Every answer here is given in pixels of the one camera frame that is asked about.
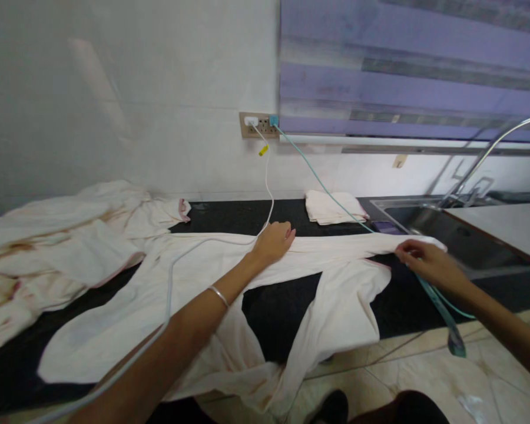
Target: hand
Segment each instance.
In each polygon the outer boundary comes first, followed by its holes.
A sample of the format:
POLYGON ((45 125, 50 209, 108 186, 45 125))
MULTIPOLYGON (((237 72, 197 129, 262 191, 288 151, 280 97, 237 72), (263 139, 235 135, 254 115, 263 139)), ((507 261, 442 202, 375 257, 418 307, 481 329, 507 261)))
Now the hand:
POLYGON ((290 229, 290 222, 268 224, 253 246, 251 255, 263 267, 268 267, 287 253, 295 235, 296 229, 290 229))
POLYGON ((406 240, 397 246, 395 255, 420 277, 450 294, 463 296, 473 286, 450 255, 434 244, 406 240))

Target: left hand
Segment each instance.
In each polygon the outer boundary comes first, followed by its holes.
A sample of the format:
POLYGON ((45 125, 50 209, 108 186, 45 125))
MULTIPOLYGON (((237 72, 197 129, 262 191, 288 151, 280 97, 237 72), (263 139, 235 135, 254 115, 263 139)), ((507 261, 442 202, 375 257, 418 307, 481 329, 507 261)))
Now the left hand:
POLYGON ((269 224, 257 239, 251 255, 268 267, 287 253, 295 236, 296 229, 291 230, 290 222, 269 224))

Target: right hand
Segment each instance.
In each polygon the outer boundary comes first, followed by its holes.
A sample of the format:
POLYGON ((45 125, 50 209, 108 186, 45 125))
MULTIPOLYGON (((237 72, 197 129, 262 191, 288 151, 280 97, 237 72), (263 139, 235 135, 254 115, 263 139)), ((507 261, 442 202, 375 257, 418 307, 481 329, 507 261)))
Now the right hand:
POLYGON ((462 295, 473 285, 450 255, 434 244, 406 240, 397 246, 395 255, 420 277, 445 292, 462 295))

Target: light blue cable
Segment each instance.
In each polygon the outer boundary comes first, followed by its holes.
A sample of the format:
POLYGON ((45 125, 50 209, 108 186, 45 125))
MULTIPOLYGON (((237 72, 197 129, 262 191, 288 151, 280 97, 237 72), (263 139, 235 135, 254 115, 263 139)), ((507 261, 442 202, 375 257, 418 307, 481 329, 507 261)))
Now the light blue cable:
POLYGON ((446 299, 446 297, 442 294, 441 291, 439 291, 437 288, 433 287, 433 286, 430 286, 430 288, 434 291, 434 293, 436 293, 451 309, 453 309, 455 312, 457 312, 458 314, 466 317, 466 318, 469 318, 469 319, 477 319, 474 315, 471 315, 471 314, 468 314, 467 312, 463 312, 461 310, 459 310, 458 308, 456 308, 454 305, 452 305, 452 303, 446 299))
MULTIPOLYGON (((298 146, 293 143, 293 141, 283 132, 283 130, 281 130, 279 128, 279 126, 277 124, 273 124, 273 126, 287 139, 287 141, 293 145, 293 147, 300 153, 300 155, 302 156, 302 159, 304 159, 306 161, 306 163, 308 164, 309 168, 310 168, 310 171, 312 171, 312 173, 314 174, 314 176, 316 177, 316 179, 318 180, 318 182, 320 183, 320 185, 322 186, 322 188, 324 189, 324 191, 326 192, 326 194, 328 196, 330 196, 332 198, 332 200, 334 202, 336 202, 340 208, 344 209, 345 212, 347 212, 347 214, 349 216, 351 216, 351 218, 355 219, 357 221, 358 224, 360 224, 361 226, 363 226, 364 228, 366 228, 367 230, 369 230, 371 233, 374 233, 374 231, 369 228, 367 225, 363 224, 361 221, 359 221, 355 216, 353 216, 347 209, 345 209, 341 203, 339 203, 333 196, 332 194, 328 191, 328 189, 326 188, 326 186, 324 185, 324 183, 322 182, 322 180, 320 179, 320 177, 318 176, 318 174, 316 174, 316 171, 314 171, 314 168, 312 167, 312 165, 310 165, 310 162, 308 162, 308 159, 306 158, 306 156, 304 156, 304 153, 302 153, 302 150, 300 150, 298 148, 298 146)), ((453 309, 455 312, 457 312, 458 314, 466 317, 466 318, 470 318, 470 319, 475 319, 475 317, 473 315, 470 315, 468 313, 465 313, 463 311, 460 311, 458 308, 456 308, 454 305, 451 304, 451 302, 445 298, 445 296, 440 293, 440 291, 438 289, 436 289, 435 287, 432 287, 430 286, 430 289, 434 291, 434 293, 436 293, 451 309, 453 309)))
POLYGON ((318 176, 318 174, 316 174, 316 171, 314 171, 314 168, 312 167, 312 165, 310 165, 310 162, 308 162, 308 159, 306 158, 306 156, 304 156, 304 153, 302 153, 302 150, 300 150, 300 149, 298 148, 298 146, 297 146, 295 143, 293 143, 293 141, 292 141, 289 137, 287 137, 287 135, 286 135, 286 134, 285 134, 285 133, 279 128, 278 125, 275 124, 274 127, 275 127, 275 128, 281 133, 281 134, 283 134, 284 137, 289 141, 289 143, 292 144, 293 147, 294 147, 294 148, 300 153, 300 155, 302 156, 302 159, 304 159, 304 160, 306 161, 306 163, 308 164, 308 167, 310 168, 310 171, 312 171, 312 173, 314 174, 314 176, 316 177, 316 179, 318 180, 318 182, 320 183, 320 185, 322 186, 322 188, 324 189, 324 191, 326 192, 326 194, 327 194, 328 196, 330 196, 330 197, 332 198, 332 200, 333 200, 334 202, 336 202, 336 203, 339 205, 340 208, 344 209, 344 211, 347 212, 347 214, 348 214, 349 216, 351 216, 351 218, 355 219, 355 220, 357 221, 358 224, 360 224, 360 225, 363 226, 364 228, 366 228, 366 229, 368 229, 369 231, 371 231, 372 233, 374 233, 374 231, 373 231, 371 228, 369 228, 367 225, 363 224, 360 220, 358 220, 355 216, 353 216, 353 215, 349 212, 349 210, 345 209, 345 208, 342 206, 341 203, 339 203, 336 199, 334 199, 334 197, 333 197, 332 194, 328 191, 328 189, 326 188, 326 186, 324 185, 324 183, 322 182, 322 180, 320 179, 320 177, 318 176))

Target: stainless steel sink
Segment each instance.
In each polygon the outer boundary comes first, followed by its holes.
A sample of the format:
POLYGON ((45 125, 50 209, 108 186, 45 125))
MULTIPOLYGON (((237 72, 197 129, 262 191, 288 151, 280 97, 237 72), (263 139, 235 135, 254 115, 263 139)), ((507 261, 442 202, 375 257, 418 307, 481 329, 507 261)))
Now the stainless steel sink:
POLYGON ((431 236, 448 247, 470 279, 530 271, 530 263, 428 200, 372 200, 390 221, 408 234, 431 236))

